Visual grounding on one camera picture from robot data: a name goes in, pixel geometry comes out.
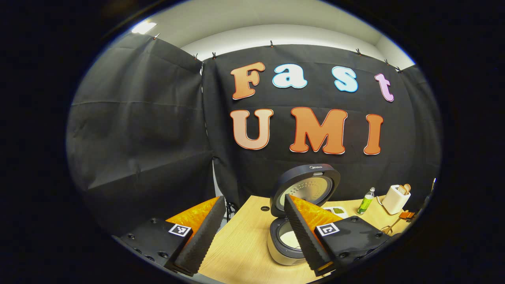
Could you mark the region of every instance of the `black curtain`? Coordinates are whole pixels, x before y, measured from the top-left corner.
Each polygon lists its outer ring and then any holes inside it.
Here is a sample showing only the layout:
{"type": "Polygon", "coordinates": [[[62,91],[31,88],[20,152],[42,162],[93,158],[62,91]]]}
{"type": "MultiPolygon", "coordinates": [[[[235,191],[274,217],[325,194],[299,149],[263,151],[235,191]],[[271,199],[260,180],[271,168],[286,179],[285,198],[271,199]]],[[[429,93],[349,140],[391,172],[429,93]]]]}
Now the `black curtain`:
{"type": "Polygon", "coordinates": [[[129,33],[83,78],[68,120],[68,162],[109,233],[215,196],[201,64],[169,43],[129,33]]]}
{"type": "Polygon", "coordinates": [[[228,200],[241,206],[250,195],[269,197],[275,190],[277,178],[286,170],[302,164],[327,163],[341,174],[340,185],[330,200],[360,199],[371,187],[376,188],[376,195],[384,195],[393,184],[409,183],[412,197],[404,208],[421,206],[438,170],[441,151],[438,136],[429,133],[441,131],[438,124],[425,124],[436,120],[433,118],[435,111],[426,114],[419,110],[431,107],[434,100],[431,93],[422,92],[427,85],[422,84],[421,74],[416,73],[418,81],[413,83],[410,74],[409,71],[398,73],[385,62],[366,55],[315,45],[263,46],[205,60],[204,110],[220,190],[228,200]],[[250,85],[256,90],[255,94],[233,100],[235,81],[230,72],[256,62],[262,62],[265,70],[259,72],[259,84],[250,85]],[[272,83],[276,75],[274,69],[282,64],[301,66],[307,85],[299,89],[275,87],[272,83]],[[355,71],[359,85],[356,92],[343,92],[335,87],[331,73],[335,66],[355,71]],[[374,78],[379,73],[390,82],[389,91],[394,95],[392,103],[384,99],[374,78]],[[430,97],[429,105],[424,102],[427,97],[430,97]],[[343,137],[345,153],[329,155],[321,149],[317,153],[312,149],[306,153],[291,152],[289,146],[294,142],[295,117],[290,111],[294,107],[311,108],[319,123],[331,109],[345,110],[348,113],[343,137]],[[254,111],[264,108],[274,111],[270,118],[268,145],[256,151],[242,148],[234,140],[230,112],[250,112],[247,136],[255,139],[259,128],[254,111]],[[368,140],[368,114],[384,118],[380,134],[381,153],[374,156],[363,153],[368,140]],[[422,146],[427,140],[431,141],[430,146],[422,146]],[[429,161],[430,168],[427,169],[421,160],[429,161]]]}

